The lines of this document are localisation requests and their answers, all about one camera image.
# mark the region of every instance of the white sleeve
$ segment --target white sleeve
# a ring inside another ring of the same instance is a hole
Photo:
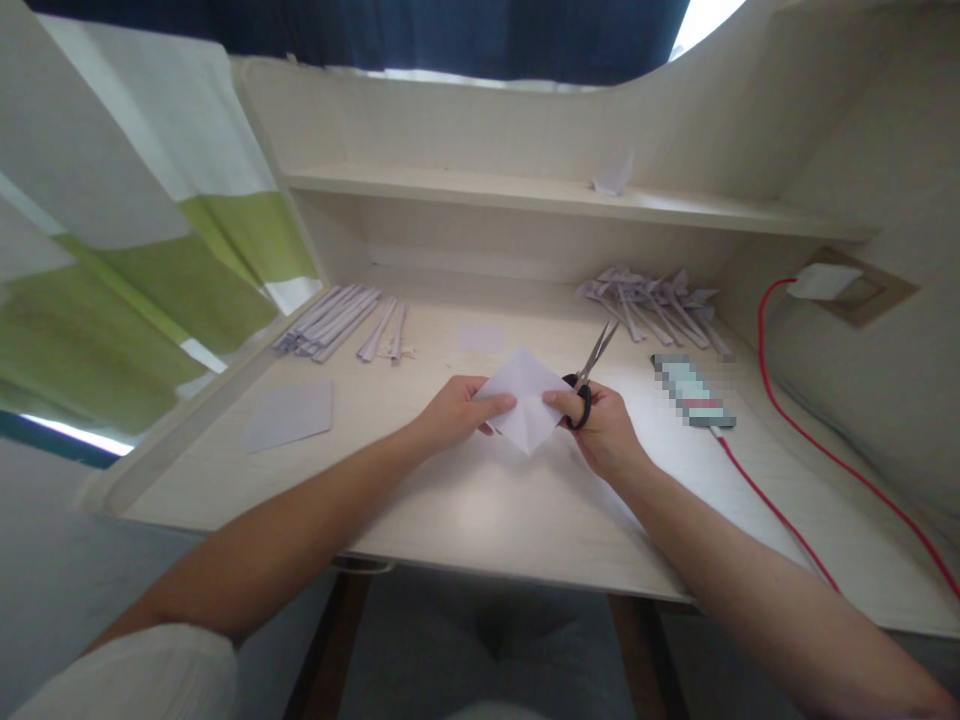
[[[11,720],[220,720],[236,711],[237,656],[230,641],[190,625],[159,625],[80,658]]]

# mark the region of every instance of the curtain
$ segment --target curtain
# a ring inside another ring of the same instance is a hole
[[[0,409],[136,436],[316,269],[221,46],[0,5]]]
[[[30,0],[37,12],[215,40],[236,55],[616,85],[670,58],[689,0]]]

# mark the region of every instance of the desk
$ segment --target desk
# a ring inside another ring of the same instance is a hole
[[[569,285],[376,266],[362,281],[409,303],[404,344],[416,349],[416,359],[399,367],[356,359],[379,313],[324,365],[261,352],[221,380],[229,391],[198,398],[190,417],[158,430],[168,437],[179,432],[176,443],[145,442],[94,481],[88,505],[112,506],[127,520],[215,530],[409,421],[450,375],[491,374],[517,345],[529,347],[558,374],[575,371],[607,319],[596,304],[574,299]],[[504,354],[460,353],[462,323],[502,326]],[[737,416],[728,438],[738,459],[805,535],[847,597],[875,622],[960,637],[960,608],[909,530],[774,417],[755,355],[731,333],[724,335],[737,353],[735,364],[718,364],[712,351],[689,344],[684,350]],[[618,332],[593,378],[623,394],[641,441],[660,467],[758,540],[810,567],[711,434],[677,416],[649,360],[663,350],[653,338],[634,344]],[[333,429],[245,454],[241,439],[260,395],[320,378],[334,381]],[[837,438],[788,405],[802,424],[869,475]],[[130,493],[127,486],[137,484],[145,489]],[[124,493],[127,499],[118,502]],[[690,600],[643,528],[559,430],[530,458],[503,438],[479,434],[434,458],[348,552]]]

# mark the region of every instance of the wall socket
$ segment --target wall socket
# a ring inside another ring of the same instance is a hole
[[[835,299],[814,301],[855,328],[866,327],[920,289],[896,275],[832,248],[820,248],[807,260],[806,265],[818,262],[847,265],[863,272]]]

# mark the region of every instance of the scissors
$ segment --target scissors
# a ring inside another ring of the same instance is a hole
[[[609,322],[604,325],[603,332],[600,333],[597,344],[593,346],[593,351],[590,353],[590,357],[587,358],[587,364],[583,366],[583,370],[575,374],[571,373],[570,375],[563,376],[563,381],[572,387],[577,395],[583,398],[583,417],[580,418],[580,422],[574,425],[569,416],[565,418],[567,427],[573,431],[582,429],[590,418],[590,408],[593,407],[593,393],[590,392],[590,387],[587,385],[587,381],[590,379],[590,371],[593,370],[593,366],[597,364],[597,360],[603,355],[603,351],[607,349],[607,345],[610,344],[610,338],[613,337],[618,327],[620,327],[619,322],[613,324],[612,330],[610,329]]]

